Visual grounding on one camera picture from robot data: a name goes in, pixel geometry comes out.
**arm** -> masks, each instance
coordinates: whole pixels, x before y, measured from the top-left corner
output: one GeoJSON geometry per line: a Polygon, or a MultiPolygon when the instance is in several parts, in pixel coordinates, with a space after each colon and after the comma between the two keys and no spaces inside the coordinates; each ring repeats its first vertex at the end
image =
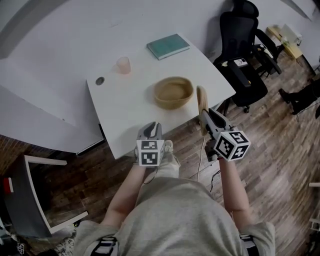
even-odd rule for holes
{"type": "Polygon", "coordinates": [[[122,222],[135,208],[139,190],[144,182],[146,167],[134,164],[124,182],[115,193],[107,211],[102,225],[120,228],[122,222]]]}
{"type": "Polygon", "coordinates": [[[233,216],[238,229],[254,224],[248,196],[236,169],[235,162],[219,160],[224,207],[233,216]]]}

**chair armrest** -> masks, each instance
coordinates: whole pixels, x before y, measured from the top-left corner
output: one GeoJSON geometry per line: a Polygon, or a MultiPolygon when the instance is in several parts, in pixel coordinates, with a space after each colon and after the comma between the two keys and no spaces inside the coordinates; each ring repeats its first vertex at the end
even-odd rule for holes
{"type": "Polygon", "coordinates": [[[237,66],[237,64],[233,60],[228,61],[228,67],[234,73],[234,75],[239,79],[240,83],[242,83],[244,87],[251,86],[251,84],[249,83],[244,73],[241,71],[241,69],[237,66]]]}
{"type": "Polygon", "coordinates": [[[273,58],[277,60],[279,56],[279,51],[276,44],[271,40],[269,36],[266,35],[262,30],[257,29],[255,36],[261,41],[261,43],[271,52],[273,58]]]}
{"type": "Polygon", "coordinates": [[[269,70],[275,69],[275,71],[278,74],[282,73],[282,70],[278,66],[278,64],[275,62],[273,58],[270,57],[269,54],[264,52],[264,48],[260,46],[260,44],[256,44],[252,48],[253,55],[255,58],[262,64],[262,65],[267,65],[269,70]]]}
{"type": "Polygon", "coordinates": [[[267,59],[267,61],[269,62],[269,65],[271,65],[275,71],[280,75],[282,73],[282,70],[280,69],[280,67],[278,66],[278,64],[274,61],[273,58],[271,58],[268,54],[266,54],[264,52],[264,57],[267,59]]]}

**white table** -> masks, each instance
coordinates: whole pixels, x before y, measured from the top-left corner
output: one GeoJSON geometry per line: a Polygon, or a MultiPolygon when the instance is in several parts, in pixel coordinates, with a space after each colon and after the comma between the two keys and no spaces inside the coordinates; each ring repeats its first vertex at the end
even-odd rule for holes
{"type": "Polygon", "coordinates": [[[85,211],[61,224],[51,227],[42,210],[31,177],[29,163],[65,166],[64,160],[20,155],[9,167],[6,175],[12,179],[13,193],[4,195],[4,202],[18,235],[48,238],[59,230],[88,215],[85,211]]]}
{"type": "Polygon", "coordinates": [[[128,56],[130,74],[120,74],[115,66],[111,66],[87,79],[95,110],[114,158],[120,158],[135,148],[138,130],[142,126],[157,121],[162,125],[162,133],[166,133],[196,117],[199,114],[197,86],[205,88],[209,107],[235,94],[231,85],[201,51],[183,35],[180,36],[190,44],[190,49],[157,60],[146,48],[149,42],[145,42],[136,54],[128,56]],[[104,77],[104,83],[96,85],[99,77],[104,77]],[[153,86],[167,77],[185,77],[193,84],[193,97],[181,108],[164,110],[155,105],[153,86]]]}

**gray pants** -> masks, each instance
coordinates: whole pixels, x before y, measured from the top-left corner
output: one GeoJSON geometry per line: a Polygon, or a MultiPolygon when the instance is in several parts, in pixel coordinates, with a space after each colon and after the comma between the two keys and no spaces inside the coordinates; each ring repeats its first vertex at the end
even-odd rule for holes
{"type": "Polygon", "coordinates": [[[180,163],[175,155],[171,152],[165,152],[158,168],[148,175],[144,183],[159,177],[179,178],[179,167],[180,163]]]}

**black strap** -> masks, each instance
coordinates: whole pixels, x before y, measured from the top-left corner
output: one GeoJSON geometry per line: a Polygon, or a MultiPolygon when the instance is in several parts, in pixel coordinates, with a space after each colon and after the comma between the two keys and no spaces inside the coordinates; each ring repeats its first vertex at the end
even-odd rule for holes
{"type": "Polygon", "coordinates": [[[248,251],[249,256],[259,256],[258,248],[254,242],[254,238],[249,234],[242,234],[240,238],[243,240],[246,250],[248,251]]]}
{"type": "Polygon", "coordinates": [[[115,237],[102,238],[94,248],[91,256],[116,256],[118,255],[119,243],[115,237]]]}

